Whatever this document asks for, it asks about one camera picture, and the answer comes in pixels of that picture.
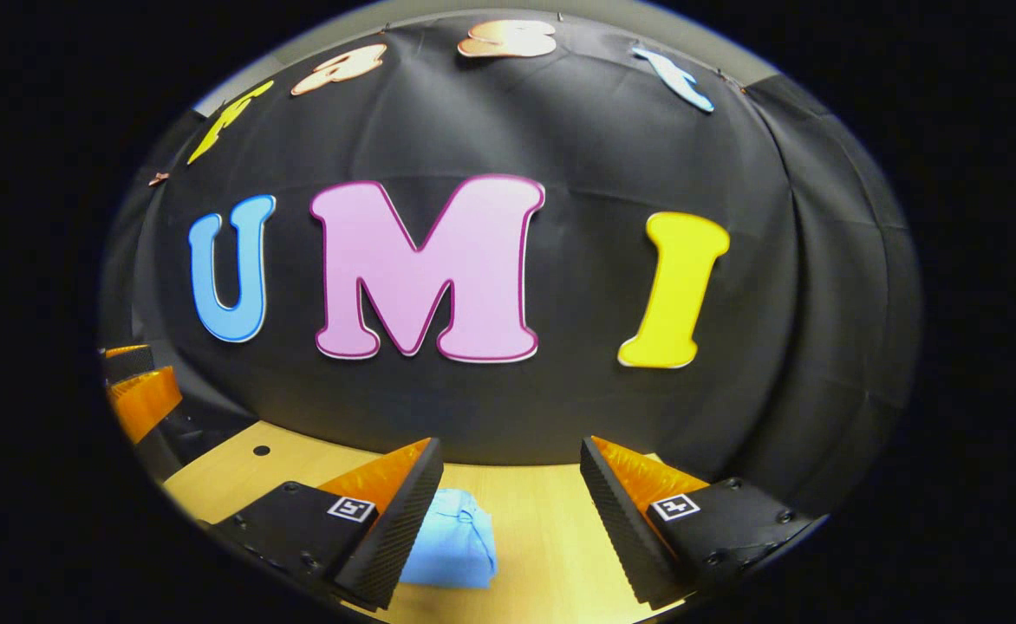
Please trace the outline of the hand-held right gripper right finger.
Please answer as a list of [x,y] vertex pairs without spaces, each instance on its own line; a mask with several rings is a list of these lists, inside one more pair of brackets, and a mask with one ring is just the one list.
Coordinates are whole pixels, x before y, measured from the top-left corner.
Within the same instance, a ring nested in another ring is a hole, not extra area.
[[824,524],[744,478],[710,484],[598,436],[581,474],[637,601],[662,608],[731,591]]

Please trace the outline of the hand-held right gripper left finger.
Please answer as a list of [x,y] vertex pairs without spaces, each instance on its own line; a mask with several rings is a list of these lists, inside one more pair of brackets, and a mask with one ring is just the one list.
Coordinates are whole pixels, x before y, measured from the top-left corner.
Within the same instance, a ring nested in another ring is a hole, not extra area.
[[319,485],[287,481],[211,527],[231,552],[325,601],[388,608],[440,484],[422,439]]

